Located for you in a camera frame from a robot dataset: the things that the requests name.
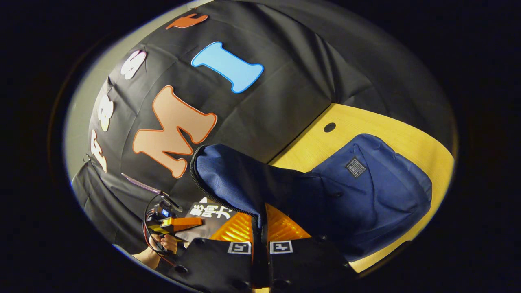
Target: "human hand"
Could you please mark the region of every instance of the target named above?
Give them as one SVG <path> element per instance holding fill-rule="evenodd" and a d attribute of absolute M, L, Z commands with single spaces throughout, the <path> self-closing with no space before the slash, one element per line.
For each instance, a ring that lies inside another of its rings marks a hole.
<path fill-rule="evenodd" d="M 156 240 L 156 242 L 160 242 L 165 249 L 170 250 L 173 253 L 177 253 L 177 241 L 172 235 L 163 235 L 162 238 L 158 234 L 152 234 L 149 237 L 148 241 L 152 248 L 154 250 L 159 250 L 156 246 L 156 243 L 152 239 Z"/>

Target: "orange block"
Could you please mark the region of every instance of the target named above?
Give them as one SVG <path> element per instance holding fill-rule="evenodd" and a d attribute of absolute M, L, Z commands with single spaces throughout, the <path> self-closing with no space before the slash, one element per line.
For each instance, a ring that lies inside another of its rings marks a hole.
<path fill-rule="evenodd" d="M 181 231 L 189 228 L 193 228 L 196 226 L 201 226 L 203 224 L 202 218 L 166 218 L 163 220 L 162 227 L 166 227 L 169 225 L 173 226 L 173 231 Z"/>

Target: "zipper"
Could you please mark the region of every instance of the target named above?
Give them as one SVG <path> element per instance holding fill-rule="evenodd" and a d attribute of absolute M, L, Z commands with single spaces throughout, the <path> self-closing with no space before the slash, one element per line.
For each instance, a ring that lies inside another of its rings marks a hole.
<path fill-rule="evenodd" d="M 195 184 L 197 185 L 197 187 L 204 192 L 204 194 L 206 194 L 206 196 L 208 196 L 211 200 L 213 200 L 214 202 L 226 207 L 227 209 L 230 209 L 232 211 L 235 211 L 235 212 L 239 212 L 239 213 L 243 213 L 243 214 L 247 214 L 247 215 L 250 215 L 252 217 L 252 220 L 255 222 L 255 229 L 258 229 L 258 215 L 255 215 L 253 213 L 250 213 L 250 212 L 247 212 L 245 210 L 241 210 L 241 209 L 238 209 L 232 205 L 230 205 L 228 202 L 222 200 L 221 198 L 219 198 L 213 191 L 210 191 L 208 188 L 205 188 L 200 182 L 202 182 L 202 179 L 199 175 L 199 173 L 197 172 L 197 170 L 195 169 L 195 157 L 198 155 L 198 153 L 200 151 L 202 151 L 205 147 L 207 147 L 206 145 L 202 145 L 200 147 L 198 147 L 194 154 L 192 155 L 192 160 L 190 161 L 190 175 L 192 176 L 192 179 L 194 180 Z"/>

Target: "orange cutout shape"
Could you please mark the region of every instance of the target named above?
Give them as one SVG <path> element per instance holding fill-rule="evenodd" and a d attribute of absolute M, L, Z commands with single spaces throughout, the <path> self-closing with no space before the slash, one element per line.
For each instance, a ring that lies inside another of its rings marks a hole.
<path fill-rule="evenodd" d="M 193 16 L 196 16 L 196 15 L 197 15 L 196 13 L 193 13 L 193 14 L 190 14 L 190 15 L 188 15 L 186 17 L 178 18 L 174 22 L 169 24 L 166 27 L 166 29 L 170 29 L 170 28 L 184 29 L 184 28 L 187 28 L 187 27 L 194 26 L 194 25 L 196 25 L 196 24 L 198 24 L 200 22 L 203 22 L 203 21 L 205 21 L 208 18 L 208 15 L 202 15 L 202 16 L 199 16 L 198 18 L 192 18 Z"/>
<path fill-rule="evenodd" d="M 173 93 L 173 87 L 165 86 L 152 102 L 152 109 L 162 130 L 140 129 L 136 132 L 132 149 L 134 153 L 145 153 L 181 178 L 187 168 L 183 158 L 175 159 L 167 153 L 193 154 L 192 147 L 181 134 L 188 133 L 193 143 L 203 142 L 217 122 L 214 113 L 204 114 Z"/>

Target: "black screw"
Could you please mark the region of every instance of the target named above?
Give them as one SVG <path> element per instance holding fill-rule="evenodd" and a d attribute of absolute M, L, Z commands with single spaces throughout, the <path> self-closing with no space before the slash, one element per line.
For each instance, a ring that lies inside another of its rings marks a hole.
<path fill-rule="evenodd" d="M 317 236 L 317 241 L 318 242 L 324 242 L 327 240 L 327 235 L 318 235 Z"/>

